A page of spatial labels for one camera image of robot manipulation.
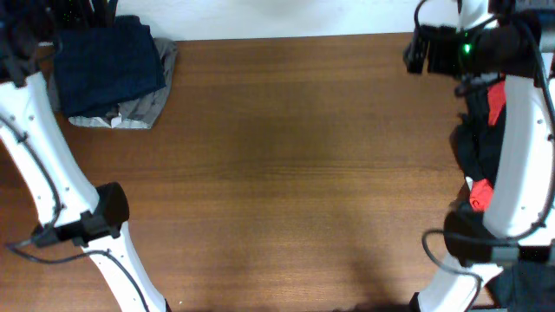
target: green light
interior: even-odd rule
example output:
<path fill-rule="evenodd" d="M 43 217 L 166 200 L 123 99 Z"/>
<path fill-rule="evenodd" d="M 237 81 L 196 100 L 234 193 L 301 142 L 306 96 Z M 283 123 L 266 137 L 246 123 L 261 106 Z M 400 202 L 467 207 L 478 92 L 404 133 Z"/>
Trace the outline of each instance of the green light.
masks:
<path fill-rule="evenodd" d="M 462 46 L 462 50 L 465 52 L 465 54 L 469 54 L 471 49 L 472 46 L 468 43 Z"/>

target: wooden table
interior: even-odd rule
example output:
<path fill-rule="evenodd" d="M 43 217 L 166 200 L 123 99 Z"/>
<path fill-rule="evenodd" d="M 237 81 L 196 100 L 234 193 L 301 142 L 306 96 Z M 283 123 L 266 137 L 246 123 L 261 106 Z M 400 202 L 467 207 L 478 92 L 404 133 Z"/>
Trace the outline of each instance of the wooden table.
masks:
<path fill-rule="evenodd" d="M 435 273 L 421 233 L 463 183 L 448 136 L 464 107 L 453 80 L 406 74 L 410 37 L 181 42 L 153 130 L 60 128 L 94 184 L 123 185 L 135 247 L 174 311 L 407 302 Z M 6 242 L 36 210 L 6 152 L 0 168 Z M 2 249 L 0 268 L 2 311 L 118 310 L 88 259 Z"/>

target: white wall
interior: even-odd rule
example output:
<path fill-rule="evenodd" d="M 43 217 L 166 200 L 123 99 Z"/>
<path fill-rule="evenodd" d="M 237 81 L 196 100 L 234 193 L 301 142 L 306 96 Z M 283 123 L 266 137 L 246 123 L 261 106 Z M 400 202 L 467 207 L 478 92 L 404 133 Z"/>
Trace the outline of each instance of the white wall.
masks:
<path fill-rule="evenodd" d="M 154 37 L 174 40 L 328 36 L 413 31 L 419 0 L 120 0 Z M 422 22 L 456 24 L 456 3 L 430 0 Z"/>

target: gray cloth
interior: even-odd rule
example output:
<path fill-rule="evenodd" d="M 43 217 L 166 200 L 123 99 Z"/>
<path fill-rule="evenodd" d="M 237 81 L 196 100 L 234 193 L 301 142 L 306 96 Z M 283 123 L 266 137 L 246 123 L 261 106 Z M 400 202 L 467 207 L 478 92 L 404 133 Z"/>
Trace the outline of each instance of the gray cloth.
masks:
<path fill-rule="evenodd" d="M 154 44 L 164 69 L 166 87 L 146 96 L 118 104 L 106 117 L 69 117 L 69 122 L 79 127 L 108 127 L 118 129 L 150 129 L 166 105 L 172 87 L 173 68 L 177 57 L 177 44 L 171 40 L 155 38 Z M 50 105 L 54 111 L 60 110 L 53 75 L 49 81 Z"/>

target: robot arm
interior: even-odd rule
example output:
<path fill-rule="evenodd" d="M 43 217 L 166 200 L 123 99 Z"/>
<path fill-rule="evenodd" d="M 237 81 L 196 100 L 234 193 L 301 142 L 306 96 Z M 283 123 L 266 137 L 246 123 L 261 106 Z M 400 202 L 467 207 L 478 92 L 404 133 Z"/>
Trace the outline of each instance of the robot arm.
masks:
<path fill-rule="evenodd" d="M 408 71 L 413 73 L 415 69 L 416 73 L 421 71 L 423 59 L 419 54 L 424 52 L 425 57 L 429 46 L 429 72 L 458 77 L 499 71 L 507 74 L 506 130 L 492 203 L 479 216 L 451 212 L 443 231 L 427 233 L 443 234 L 449 254 L 443 262 L 433 258 L 441 269 L 422 292 L 415 294 L 413 311 L 468 311 L 480 288 L 504 267 L 522 259 L 555 262 L 555 217 L 549 213 L 554 182 L 550 91 L 555 87 L 549 83 L 545 86 L 549 89 L 542 90 L 534 85 L 534 80 L 542 85 L 546 80 L 543 75 L 552 65 L 555 8 L 520 12 L 530 8 L 505 3 L 462 0 L 456 34 L 465 35 L 454 36 L 455 29 L 424 26 L 424 32 L 432 35 L 426 37 L 417 29 L 405 53 Z M 497 25 L 492 23 L 492 16 L 501 20 L 499 27 L 494 28 Z M 526 29 L 534 40 L 526 35 Z M 532 45 L 544 52 L 541 57 L 534 58 Z M 537 66 L 538 58 L 544 72 Z"/>
<path fill-rule="evenodd" d="M 116 184 L 94 188 L 75 163 L 50 107 L 35 48 L 51 36 L 40 1 L 0 2 L 0 139 L 36 204 L 40 226 L 30 239 L 7 248 L 27 260 L 58 264 L 90 257 L 123 311 L 171 311 L 150 282 L 128 229 L 129 209 Z M 44 260 L 22 251 L 73 240 L 84 253 Z"/>

